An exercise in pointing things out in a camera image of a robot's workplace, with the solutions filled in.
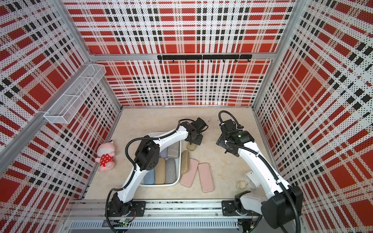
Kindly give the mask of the beige case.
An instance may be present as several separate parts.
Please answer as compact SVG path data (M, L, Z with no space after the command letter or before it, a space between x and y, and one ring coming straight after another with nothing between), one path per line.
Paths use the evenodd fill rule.
M184 175L189 171L189 160L190 160L189 151L188 150L183 151L181 154L181 160L180 160L181 161L181 167L180 167L181 175Z
M195 151L196 148L197 148L197 145L196 145L196 144L193 144L193 143L188 143L188 144L187 144L187 147L186 147L186 149L187 149L188 151Z

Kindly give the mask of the purple fabric glasses case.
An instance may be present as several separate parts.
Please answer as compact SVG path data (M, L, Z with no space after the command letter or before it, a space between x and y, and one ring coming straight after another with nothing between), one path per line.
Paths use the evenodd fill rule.
M167 159L168 158L168 148L165 148L164 150L162 150L159 154L159 157Z

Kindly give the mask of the pink case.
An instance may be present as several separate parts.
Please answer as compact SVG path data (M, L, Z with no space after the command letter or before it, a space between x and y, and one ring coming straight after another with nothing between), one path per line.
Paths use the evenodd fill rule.
M197 172L199 161L195 159L189 160L188 172L183 174L180 180L180 184L184 187L190 188L193 184L195 174Z
M209 193L214 191L214 183L212 179L212 174L210 166L208 163L200 163L198 165L199 177L201 183L201 189L204 193Z

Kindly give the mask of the grey fabric glasses case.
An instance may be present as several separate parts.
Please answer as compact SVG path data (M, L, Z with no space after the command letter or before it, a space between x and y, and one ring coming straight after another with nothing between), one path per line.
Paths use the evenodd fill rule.
M177 180L176 162L175 159L166 161L166 184L172 184Z

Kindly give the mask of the tan case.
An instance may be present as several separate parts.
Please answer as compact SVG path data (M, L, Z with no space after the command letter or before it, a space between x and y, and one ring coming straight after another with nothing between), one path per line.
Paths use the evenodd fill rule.
M158 164L155 167L155 184L161 185L166 182L166 159L159 158Z

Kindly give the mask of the blue case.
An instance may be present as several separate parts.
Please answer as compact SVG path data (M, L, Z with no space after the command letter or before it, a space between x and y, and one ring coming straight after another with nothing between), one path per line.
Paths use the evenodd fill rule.
M155 184L155 169L150 170L143 179L144 185L154 185Z

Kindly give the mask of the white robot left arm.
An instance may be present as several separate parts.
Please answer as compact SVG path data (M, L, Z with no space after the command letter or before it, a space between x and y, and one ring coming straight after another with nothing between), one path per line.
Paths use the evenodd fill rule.
M105 203L105 218L110 230L114 233L125 233L126 230L115 228L111 216L124 216L132 209L134 194L145 175L156 167L159 154L168 146L182 140L200 145L203 139L202 133L208 129L208 125L201 118L192 120L184 118L178 121L175 129L156 136L146 135L130 140L125 147L126 158L133 165L132 172L121 188L113 188L109 191Z

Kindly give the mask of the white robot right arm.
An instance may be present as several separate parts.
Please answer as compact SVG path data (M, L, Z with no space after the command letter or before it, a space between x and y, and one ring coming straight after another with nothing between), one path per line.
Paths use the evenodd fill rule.
M254 138L230 112L220 111L218 118L221 135L216 144L242 158L251 168L248 175L251 189L262 187L265 192L265 198L251 192L239 194L241 208L260 214L269 226L281 228L283 232L287 231L284 225L294 221L295 232L300 233L303 191L299 186L291 185L273 168Z

